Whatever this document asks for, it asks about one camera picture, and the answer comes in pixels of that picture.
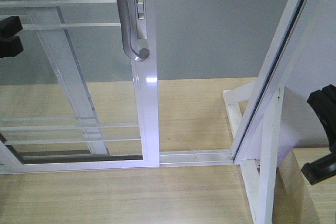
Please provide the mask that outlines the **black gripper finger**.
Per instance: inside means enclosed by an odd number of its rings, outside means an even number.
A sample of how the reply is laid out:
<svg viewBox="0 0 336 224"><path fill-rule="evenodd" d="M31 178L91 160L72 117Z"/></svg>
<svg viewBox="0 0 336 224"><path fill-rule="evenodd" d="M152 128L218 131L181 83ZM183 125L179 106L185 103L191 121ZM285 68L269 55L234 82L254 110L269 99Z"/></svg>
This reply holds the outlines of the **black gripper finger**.
<svg viewBox="0 0 336 224"><path fill-rule="evenodd" d="M23 52L23 45L18 36L1 38L0 57L15 57Z"/></svg>
<svg viewBox="0 0 336 224"><path fill-rule="evenodd" d="M301 172L311 185L335 176L335 154L304 164Z"/></svg>
<svg viewBox="0 0 336 224"><path fill-rule="evenodd" d="M11 16L1 20L1 38L9 38L23 30L19 16Z"/></svg>
<svg viewBox="0 0 336 224"><path fill-rule="evenodd" d="M307 103L312 107L325 130L330 152L335 153L335 86L330 84L312 92Z"/></svg>

